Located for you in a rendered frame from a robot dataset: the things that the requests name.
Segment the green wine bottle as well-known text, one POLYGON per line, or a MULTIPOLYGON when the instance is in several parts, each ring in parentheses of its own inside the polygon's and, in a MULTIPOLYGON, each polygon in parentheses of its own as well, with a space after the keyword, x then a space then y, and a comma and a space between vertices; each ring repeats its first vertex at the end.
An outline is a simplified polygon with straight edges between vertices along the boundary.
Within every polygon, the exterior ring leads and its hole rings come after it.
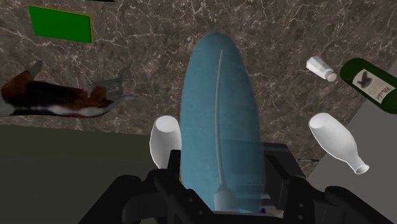
POLYGON ((365 59, 348 60, 340 78, 386 113, 397 115, 397 77, 365 59))

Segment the brown black white animal figure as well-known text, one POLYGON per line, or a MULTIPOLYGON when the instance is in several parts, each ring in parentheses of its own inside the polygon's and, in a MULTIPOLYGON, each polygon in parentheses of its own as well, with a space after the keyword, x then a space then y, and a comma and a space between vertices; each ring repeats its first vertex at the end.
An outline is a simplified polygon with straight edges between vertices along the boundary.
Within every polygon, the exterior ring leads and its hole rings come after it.
POLYGON ((123 94, 123 76, 91 83, 84 88, 55 85, 35 79, 41 60, 0 87, 0 117, 47 115, 75 118, 102 116, 123 101, 137 99, 123 94))

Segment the green flat book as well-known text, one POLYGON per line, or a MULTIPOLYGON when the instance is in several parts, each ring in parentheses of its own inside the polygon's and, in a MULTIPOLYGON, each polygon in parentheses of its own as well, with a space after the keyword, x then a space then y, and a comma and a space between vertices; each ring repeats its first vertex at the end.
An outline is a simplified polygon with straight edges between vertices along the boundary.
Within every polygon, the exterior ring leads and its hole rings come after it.
POLYGON ((29 15, 37 36, 80 43, 93 40, 92 20, 87 14, 30 5, 29 15))

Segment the white bottle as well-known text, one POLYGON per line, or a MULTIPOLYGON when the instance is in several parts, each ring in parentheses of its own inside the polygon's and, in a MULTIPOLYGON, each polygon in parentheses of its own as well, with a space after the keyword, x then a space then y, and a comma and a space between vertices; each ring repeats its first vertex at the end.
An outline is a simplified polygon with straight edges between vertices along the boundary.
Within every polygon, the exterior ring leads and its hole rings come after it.
POLYGON ((364 174, 369 166, 358 155, 351 132, 328 113, 318 113, 309 120, 309 129, 322 149, 345 162, 355 174, 364 174))

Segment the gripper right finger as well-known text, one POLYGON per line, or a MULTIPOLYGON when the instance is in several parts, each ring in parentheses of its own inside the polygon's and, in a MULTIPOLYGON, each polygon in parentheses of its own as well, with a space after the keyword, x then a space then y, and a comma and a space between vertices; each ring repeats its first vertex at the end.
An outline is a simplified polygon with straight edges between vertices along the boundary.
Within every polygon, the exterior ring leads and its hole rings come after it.
POLYGON ((346 188, 314 188, 285 144, 263 148, 265 191, 284 211, 284 224, 394 224, 346 188))

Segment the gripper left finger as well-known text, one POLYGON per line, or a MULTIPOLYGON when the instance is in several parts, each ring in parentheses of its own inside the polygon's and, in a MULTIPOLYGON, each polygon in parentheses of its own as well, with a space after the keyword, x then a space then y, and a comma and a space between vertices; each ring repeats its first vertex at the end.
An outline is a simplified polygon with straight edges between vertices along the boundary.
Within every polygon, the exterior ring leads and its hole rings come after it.
POLYGON ((117 177, 79 224, 211 224, 214 213, 178 180, 181 153, 171 151, 168 168, 150 171, 145 180, 117 177))

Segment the white cup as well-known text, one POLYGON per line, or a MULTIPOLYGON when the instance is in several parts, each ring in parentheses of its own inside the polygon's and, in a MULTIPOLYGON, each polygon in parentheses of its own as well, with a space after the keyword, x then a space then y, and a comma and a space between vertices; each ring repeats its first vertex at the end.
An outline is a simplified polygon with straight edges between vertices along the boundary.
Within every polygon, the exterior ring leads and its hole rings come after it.
POLYGON ((153 162, 159 169, 165 169, 171 151, 181 149, 178 121, 169 115, 158 117, 151 130, 149 145, 153 162))

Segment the blue oval vase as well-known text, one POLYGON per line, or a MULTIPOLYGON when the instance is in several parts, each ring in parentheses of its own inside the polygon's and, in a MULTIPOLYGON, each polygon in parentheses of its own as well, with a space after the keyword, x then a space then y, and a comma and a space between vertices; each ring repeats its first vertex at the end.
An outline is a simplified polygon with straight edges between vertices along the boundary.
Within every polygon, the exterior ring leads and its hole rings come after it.
POLYGON ((219 184, 235 195, 235 209, 260 211, 264 151, 251 82, 234 42, 204 36, 191 55, 180 111, 181 174, 212 210, 219 184))

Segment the white salt shaker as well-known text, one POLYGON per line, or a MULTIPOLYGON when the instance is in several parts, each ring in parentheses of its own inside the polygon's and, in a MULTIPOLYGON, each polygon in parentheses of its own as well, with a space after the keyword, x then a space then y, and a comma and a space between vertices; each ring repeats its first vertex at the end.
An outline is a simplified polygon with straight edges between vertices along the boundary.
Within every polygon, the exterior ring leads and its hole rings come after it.
POLYGON ((329 82, 333 82, 337 79, 337 74, 334 70, 318 55, 311 57, 307 61, 306 68, 329 82))

